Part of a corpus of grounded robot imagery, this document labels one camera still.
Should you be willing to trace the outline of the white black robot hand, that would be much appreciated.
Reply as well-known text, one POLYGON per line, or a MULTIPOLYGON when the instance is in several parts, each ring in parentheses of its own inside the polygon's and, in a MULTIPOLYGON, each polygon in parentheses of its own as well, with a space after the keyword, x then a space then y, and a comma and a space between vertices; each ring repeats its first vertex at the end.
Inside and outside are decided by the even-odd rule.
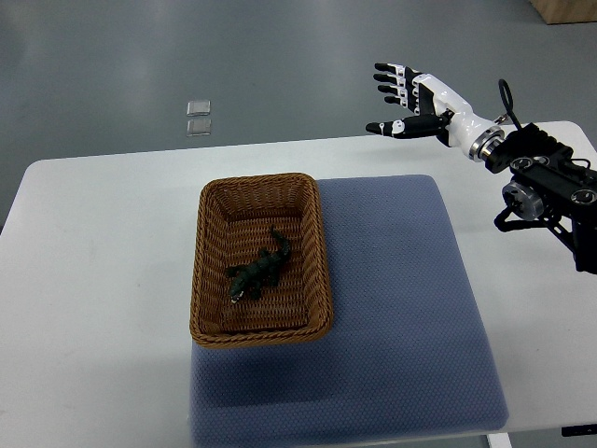
POLYGON ((505 140, 501 126, 478 116, 468 101, 435 76, 396 63, 377 63, 375 69, 384 101, 411 115, 371 122, 367 132, 400 140, 435 137, 446 147, 461 149, 472 161, 485 161, 505 140))

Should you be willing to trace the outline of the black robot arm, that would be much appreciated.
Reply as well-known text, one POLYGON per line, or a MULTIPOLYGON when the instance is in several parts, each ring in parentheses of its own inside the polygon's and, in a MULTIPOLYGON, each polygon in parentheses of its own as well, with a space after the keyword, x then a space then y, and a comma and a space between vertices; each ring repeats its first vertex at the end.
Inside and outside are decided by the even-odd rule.
POLYGON ((490 172, 512 173, 495 227, 501 232, 545 228, 571 251, 579 272, 595 274, 596 171, 537 125, 521 125, 507 82, 499 80, 498 87, 515 130, 506 137, 493 132, 479 150, 490 172))

